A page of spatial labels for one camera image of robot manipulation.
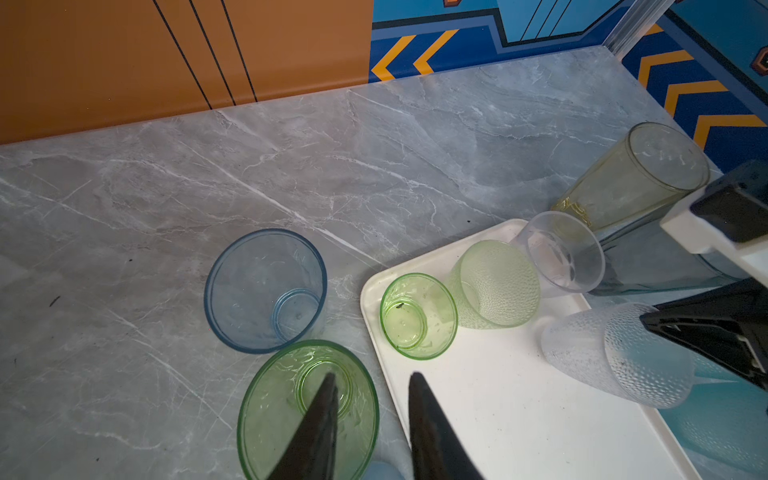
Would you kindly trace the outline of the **teal cup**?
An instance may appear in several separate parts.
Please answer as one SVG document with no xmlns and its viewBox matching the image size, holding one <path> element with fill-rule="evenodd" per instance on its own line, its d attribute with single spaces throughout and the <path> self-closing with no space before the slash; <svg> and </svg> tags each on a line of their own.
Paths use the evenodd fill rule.
<svg viewBox="0 0 768 480">
<path fill-rule="evenodd" d="M 694 386 L 661 416 L 704 479 L 767 477 L 767 392 L 695 354 Z"/>
</svg>

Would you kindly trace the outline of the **tall grey-blue cup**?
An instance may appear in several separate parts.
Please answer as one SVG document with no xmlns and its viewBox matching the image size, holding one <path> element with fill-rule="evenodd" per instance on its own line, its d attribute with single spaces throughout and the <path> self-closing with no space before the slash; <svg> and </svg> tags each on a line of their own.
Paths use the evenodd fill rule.
<svg viewBox="0 0 768 480">
<path fill-rule="evenodd" d="M 317 336 L 327 295 L 328 273 L 318 249 L 298 233 L 269 228 L 239 238 L 220 254 L 205 283 L 203 306 L 222 343 L 265 354 Z"/>
</svg>

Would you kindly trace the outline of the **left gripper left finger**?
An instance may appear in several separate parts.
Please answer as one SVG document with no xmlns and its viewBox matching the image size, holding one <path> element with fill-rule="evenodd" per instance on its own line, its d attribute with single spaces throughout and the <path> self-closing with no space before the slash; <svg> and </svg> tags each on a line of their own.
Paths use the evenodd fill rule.
<svg viewBox="0 0 768 480">
<path fill-rule="evenodd" d="M 332 479 L 337 421 L 336 376 L 328 373 L 269 479 Z"/>
</svg>

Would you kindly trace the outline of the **tall green clear cup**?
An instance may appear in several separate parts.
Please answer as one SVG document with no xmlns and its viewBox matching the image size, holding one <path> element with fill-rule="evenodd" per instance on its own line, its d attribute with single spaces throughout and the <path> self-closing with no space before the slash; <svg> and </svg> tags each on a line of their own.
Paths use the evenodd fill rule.
<svg viewBox="0 0 768 480">
<path fill-rule="evenodd" d="M 360 479 L 377 441 L 380 409 L 373 380 L 350 350 L 327 340 L 294 343 L 258 371 L 241 404 L 237 446 L 248 479 L 265 479 L 288 448 L 326 374 L 339 394 L 334 477 Z"/>
</svg>

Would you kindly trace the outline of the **dark smoke grey cup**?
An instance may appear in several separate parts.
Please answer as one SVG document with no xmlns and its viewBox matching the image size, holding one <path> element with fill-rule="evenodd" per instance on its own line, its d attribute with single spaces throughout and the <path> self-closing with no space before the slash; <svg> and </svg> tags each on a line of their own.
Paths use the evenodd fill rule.
<svg viewBox="0 0 768 480">
<path fill-rule="evenodd" d="M 704 289 L 747 279 L 749 274 L 713 251 L 688 252 L 648 215 L 601 241 L 605 273 L 594 295 L 616 296 Z"/>
</svg>

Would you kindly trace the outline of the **clear dotted textured cup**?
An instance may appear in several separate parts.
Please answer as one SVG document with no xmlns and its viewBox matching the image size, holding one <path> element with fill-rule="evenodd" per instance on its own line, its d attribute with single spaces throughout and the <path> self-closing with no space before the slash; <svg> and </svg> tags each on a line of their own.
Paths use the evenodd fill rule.
<svg viewBox="0 0 768 480">
<path fill-rule="evenodd" d="M 646 330 L 656 308 L 624 303 L 550 322 L 540 345 L 548 363 L 614 396 L 656 409 L 682 404 L 694 385 L 692 353 Z"/>
</svg>

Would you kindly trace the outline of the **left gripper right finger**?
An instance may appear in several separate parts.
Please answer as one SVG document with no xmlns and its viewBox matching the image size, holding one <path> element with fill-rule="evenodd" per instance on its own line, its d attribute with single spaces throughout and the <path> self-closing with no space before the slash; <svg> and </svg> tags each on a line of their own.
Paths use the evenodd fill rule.
<svg viewBox="0 0 768 480">
<path fill-rule="evenodd" d="M 482 479 L 420 372 L 409 380 L 408 418 L 415 479 Z"/>
</svg>

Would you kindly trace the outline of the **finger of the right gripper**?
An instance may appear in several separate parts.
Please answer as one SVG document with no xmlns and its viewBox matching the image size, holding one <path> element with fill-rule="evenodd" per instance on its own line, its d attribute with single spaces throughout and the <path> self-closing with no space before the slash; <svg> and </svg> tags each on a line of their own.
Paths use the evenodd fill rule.
<svg viewBox="0 0 768 480">
<path fill-rule="evenodd" d="M 767 388 L 767 287 L 759 281 L 659 304 L 640 321 L 647 331 Z"/>
</svg>

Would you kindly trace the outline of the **green dotted textured cup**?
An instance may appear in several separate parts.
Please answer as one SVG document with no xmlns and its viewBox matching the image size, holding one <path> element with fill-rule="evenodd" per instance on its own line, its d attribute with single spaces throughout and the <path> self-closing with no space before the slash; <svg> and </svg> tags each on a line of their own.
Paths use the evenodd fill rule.
<svg viewBox="0 0 768 480">
<path fill-rule="evenodd" d="M 472 245 L 450 271 L 446 286 L 459 325 L 469 329 L 521 326 L 535 316 L 541 300 L 538 275 L 528 257 L 496 240 Z"/>
</svg>

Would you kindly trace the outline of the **small green clear glass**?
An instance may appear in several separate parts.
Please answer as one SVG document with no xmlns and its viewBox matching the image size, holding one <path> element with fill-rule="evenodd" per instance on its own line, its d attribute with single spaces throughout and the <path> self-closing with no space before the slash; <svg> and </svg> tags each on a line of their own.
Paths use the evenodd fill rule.
<svg viewBox="0 0 768 480">
<path fill-rule="evenodd" d="M 389 344 L 401 355 L 419 361 L 442 355 L 459 327 L 453 296 L 442 282 L 424 273 L 395 279 L 384 292 L 379 316 Z"/>
</svg>

